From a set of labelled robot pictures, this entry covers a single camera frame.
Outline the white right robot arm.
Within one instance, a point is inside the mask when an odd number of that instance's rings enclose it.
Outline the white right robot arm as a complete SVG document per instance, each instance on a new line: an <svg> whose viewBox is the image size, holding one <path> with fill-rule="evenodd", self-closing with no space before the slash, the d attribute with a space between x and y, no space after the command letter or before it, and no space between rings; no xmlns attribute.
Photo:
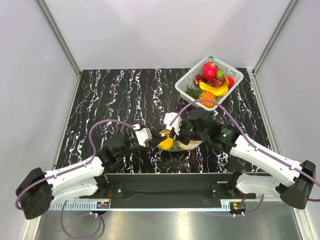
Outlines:
<svg viewBox="0 0 320 240"><path fill-rule="evenodd" d="M202 108L193 109L186 118L178 116L173 122L173 131L183 144L200 141L215 152L241 158L269 174L237 173L227 185L230 197L236 199L243 194L275 196L300 210L305 209L310 201L316 173L313 162L284 157L255 142L237 127L217 123Z"/></svg>

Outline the clear zip top bag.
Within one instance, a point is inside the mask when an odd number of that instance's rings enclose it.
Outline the clear zip top bag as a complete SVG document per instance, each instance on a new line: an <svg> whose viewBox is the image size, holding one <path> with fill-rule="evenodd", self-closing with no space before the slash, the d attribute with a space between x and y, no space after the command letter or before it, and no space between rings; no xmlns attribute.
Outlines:
<svg viewBox="0 0 320 240"><path fill-rule="evenodd" d="M169 138L170 131L164 129L164 130L160 131L159 134L162 137ZM173 139L173 146L169 150L166 150L166 151L168 151L168 152L192 151L193 149L198 147L202 142L203 141L200 141L200 140L196 140L196 141L191 140L188 145L185 145L182 142Z"/></svg>

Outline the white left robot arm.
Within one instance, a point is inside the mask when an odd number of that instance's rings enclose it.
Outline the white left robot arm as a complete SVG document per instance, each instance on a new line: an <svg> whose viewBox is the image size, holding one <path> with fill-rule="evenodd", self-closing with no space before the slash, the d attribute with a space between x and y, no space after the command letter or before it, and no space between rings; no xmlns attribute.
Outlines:
<svg viewBox="0 0 320 240"><path fill-rule="evenodd" d="M15 191L17 205L25 218L32 220L55 204L76 198L103 198L110 190L106 175L118 170L121 158L138 152L148 153L167 137L160 133L125 138L117 133L93 158L56 170L35 168Z"/></svg>

